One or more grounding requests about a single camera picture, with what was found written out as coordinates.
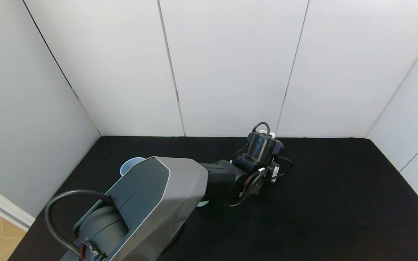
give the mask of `white door frame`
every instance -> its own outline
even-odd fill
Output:
[[[10,221],[17,227],[27,231],[32,226],[35,218],[21,208],[17,207],[14,203],[10,202],[7,198],[0,194],[0,216]]]

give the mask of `light blue cup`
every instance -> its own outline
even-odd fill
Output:
[[[145,158],[142,158],[142,157],[134,157],[134,158],[127,160],[124,164],[122,164],[120,168],[120,175],[121,176],[125,175],[125,173],[127,173],[127,171],[131,169],[131,167],[137,165],[143,160],[145,160]]]

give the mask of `robotic arm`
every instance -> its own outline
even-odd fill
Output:
[[[256,129],[265,124],[267,131]],[[154,261],[181,236],[197,204],[220,200],[234,207],[274,182],[283,144],[267,123],[254,126],[247,144],[230,162],[197,163],[187,158],[150,157],[132,167],[105,194],[72,190],[53,197],[45,208],[46,224],[68,251],[60,261]],[[53,226],[51,209],[72,195],[89,195],[98,202],[77,222],[72,244]]]

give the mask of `black cloth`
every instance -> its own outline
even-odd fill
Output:
[[[418,196],[372,141],[281,138],[288,175],[230,208],[210,202],[188,218],[180,240],[158,261],[418,261]],[[101,137],[57,193],[106,192],[132,157],[229,159],[245,138]],[[280,173],[286,169],[284,164]],[[95,202],[61,201],[59,231],[72,227]],[[58,261],[65,253],[41,213],[10,261]]]

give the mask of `white label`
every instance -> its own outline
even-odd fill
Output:
[[[280,167],[274,167],[274,173],[272,173],[272,177],[276,177],[278,175],[278,170],[280,169]]]

